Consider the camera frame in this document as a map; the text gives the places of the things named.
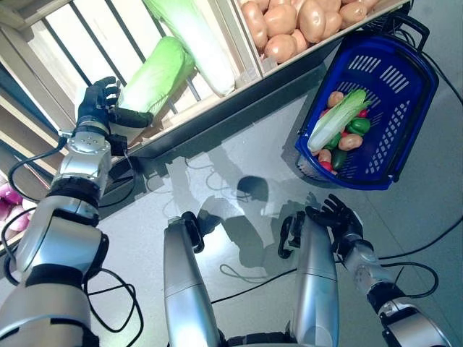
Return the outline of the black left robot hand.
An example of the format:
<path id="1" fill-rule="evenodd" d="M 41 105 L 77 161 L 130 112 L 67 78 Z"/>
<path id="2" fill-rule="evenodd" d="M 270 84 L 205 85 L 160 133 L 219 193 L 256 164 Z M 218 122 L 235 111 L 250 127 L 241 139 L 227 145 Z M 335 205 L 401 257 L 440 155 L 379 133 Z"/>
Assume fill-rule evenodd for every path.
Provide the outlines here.
<path id="1" fill-rule="evenodd" d="M 150 112 L 133 111 L 117 106 L 120 88 L 114 76 L 104 77 L 85 89 L 81 104 L 77 109 L 76 127 L 103 126 L 110 132 L 110 123 L 134 129 L 144 129 L 152 123 Z"/>

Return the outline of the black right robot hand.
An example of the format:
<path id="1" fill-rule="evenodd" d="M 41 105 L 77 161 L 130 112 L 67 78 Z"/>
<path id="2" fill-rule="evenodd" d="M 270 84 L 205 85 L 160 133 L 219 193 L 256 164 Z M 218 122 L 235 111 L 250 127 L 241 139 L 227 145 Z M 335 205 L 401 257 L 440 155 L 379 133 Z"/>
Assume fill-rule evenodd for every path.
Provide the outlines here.
<path id="1" fill-rule="evenodd" d="M 320 210 L 305 208 L 306 215 L 318 225 L 330 228 L 334 239 L 332 250 L 346 255 L 353 244 L 363 240 L 363 227 L 357 214 L 336 195 L 329 194 Z"/>

